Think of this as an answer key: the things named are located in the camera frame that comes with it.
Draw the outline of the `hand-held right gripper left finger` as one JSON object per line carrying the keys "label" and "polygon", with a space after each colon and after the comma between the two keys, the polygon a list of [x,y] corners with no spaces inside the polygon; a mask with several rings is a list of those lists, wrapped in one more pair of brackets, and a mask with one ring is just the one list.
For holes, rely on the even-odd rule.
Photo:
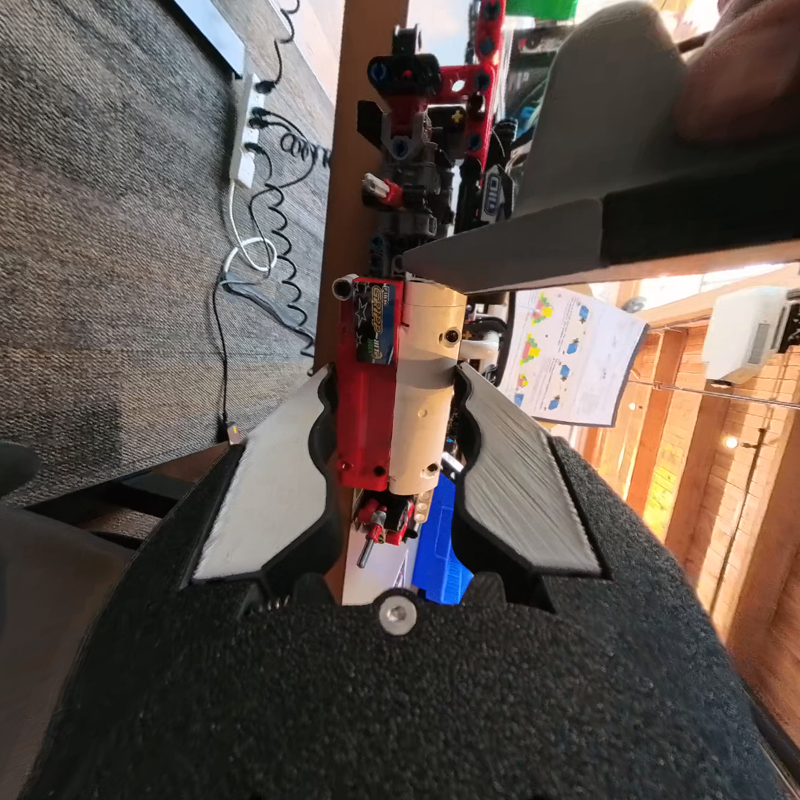
{"label": "hand-held right gripper left finger", "polygon": [[248,435],[192,573],[194,583],[324,576],[343,551],[335,369],[327,365]]}

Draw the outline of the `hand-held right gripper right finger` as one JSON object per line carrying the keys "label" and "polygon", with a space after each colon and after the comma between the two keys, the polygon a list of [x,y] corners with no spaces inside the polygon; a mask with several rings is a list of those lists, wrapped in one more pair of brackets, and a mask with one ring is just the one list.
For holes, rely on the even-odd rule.
{"label": "hand-held right gripper right finger", "polygon": [[451,541],[474,574],[600,578],[598,555],[547,431],[467,364],[455,369]]}

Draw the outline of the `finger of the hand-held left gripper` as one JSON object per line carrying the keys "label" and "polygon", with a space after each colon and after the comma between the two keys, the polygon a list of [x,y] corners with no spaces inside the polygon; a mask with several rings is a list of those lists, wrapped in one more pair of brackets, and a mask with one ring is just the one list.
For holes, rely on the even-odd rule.
{"label": "finger of the hand-held left gripper", "polygon": [[513,217],[407,250],[406,272],[463,295],[559,284],[601,265],[595,198]]}

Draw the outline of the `red white brick subassembly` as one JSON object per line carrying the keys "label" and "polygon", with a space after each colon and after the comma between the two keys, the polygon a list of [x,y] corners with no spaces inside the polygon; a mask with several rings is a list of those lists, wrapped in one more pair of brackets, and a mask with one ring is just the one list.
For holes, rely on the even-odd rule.
{"label": "red white brick subassembly", "polygon": [[342,485],[424,495],[441,469],[466,296],[416,278],[347,275],[332,289]]}

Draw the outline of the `toy brick race car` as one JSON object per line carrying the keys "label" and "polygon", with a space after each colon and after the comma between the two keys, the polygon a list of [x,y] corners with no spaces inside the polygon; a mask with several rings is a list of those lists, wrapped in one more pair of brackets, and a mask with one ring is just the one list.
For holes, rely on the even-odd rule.
{"label": "toy brick race car", "polygon": [[[359,277],[416,278],[407,250],[510,217],[514,189],[506,166],[517,136],[514,119],[497,122],[505,2],[473,2],[465,64],[442,66],[425,54],[419,26],[396,27],[389,55],[372,58],[367,77],[383,101],[359,101],[357,131],[382,157],[362,180],[362,201],[375,210],[369,265]],[[457,361],[491,382],[510,344],[508,323],[478,315],[466,299]],[[353,526],[364,536],[357,567],[376,545],[403,545],[425,523],[427,495],[355,490]]]}

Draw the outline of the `person's left hand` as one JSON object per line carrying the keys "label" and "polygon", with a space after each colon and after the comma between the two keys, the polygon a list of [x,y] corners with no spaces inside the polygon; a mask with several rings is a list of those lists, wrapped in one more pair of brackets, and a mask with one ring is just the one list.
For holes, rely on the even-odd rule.
{"label": "person's left hand", "polygon": [[721,144],[799,130],[799,2],[718,2],[719,19],[689,61],[677,135]]}

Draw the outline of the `blue plastic bin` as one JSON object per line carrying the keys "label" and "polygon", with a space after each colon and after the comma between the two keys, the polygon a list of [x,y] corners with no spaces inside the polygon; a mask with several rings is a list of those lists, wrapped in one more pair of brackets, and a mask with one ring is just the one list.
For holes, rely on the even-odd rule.
{"label": "blue plastic bin", "polygon": [[440,475],[428,518],[417,539],[412,585],[424,593],[428,601],[439,605],[458,605],[473,577],[453,549],[455,495],[455,483],[446,475]]}

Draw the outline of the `white box device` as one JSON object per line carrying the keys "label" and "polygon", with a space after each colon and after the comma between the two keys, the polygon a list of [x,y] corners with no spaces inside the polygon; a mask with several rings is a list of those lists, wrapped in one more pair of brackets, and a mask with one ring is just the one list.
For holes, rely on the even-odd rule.
{"label": "white box device", "polygon": [[799,344],[798,290],[758,286],[715,302],[702,349],[705,380],[742,385]]}

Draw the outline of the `printed instruction sheet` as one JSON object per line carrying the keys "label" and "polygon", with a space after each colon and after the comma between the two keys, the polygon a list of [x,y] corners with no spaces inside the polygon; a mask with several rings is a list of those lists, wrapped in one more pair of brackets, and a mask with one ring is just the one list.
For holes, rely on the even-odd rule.
{"label": "printed instruction sheet", "polygon": [[573,290],[521,290],[498,389],[540,423],[609,428],[649,326]]}

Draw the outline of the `green sheet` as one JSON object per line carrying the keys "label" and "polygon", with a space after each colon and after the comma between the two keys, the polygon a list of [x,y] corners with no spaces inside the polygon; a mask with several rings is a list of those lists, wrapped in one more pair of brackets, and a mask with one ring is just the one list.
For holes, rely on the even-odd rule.
{"label": "green sheet", "polygon": [[578,1],[505,1],[505,14],[540,21],[569,22],[575,18]]}

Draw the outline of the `white power strip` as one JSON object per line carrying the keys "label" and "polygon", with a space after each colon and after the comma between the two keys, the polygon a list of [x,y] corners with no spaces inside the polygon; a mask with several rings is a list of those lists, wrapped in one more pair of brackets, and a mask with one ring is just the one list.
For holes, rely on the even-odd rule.
{"label": "white power strip", "polygon": [[253,72],[236,81],[235,138],[229,176],[232,182],[245,189],[252,187],[255,176],[255,152],[252,145],[258,145],[259,129],[252,121],[256,117],[255,110],[263,109],[263,95],[256,91],[258,83],[259,77]]}

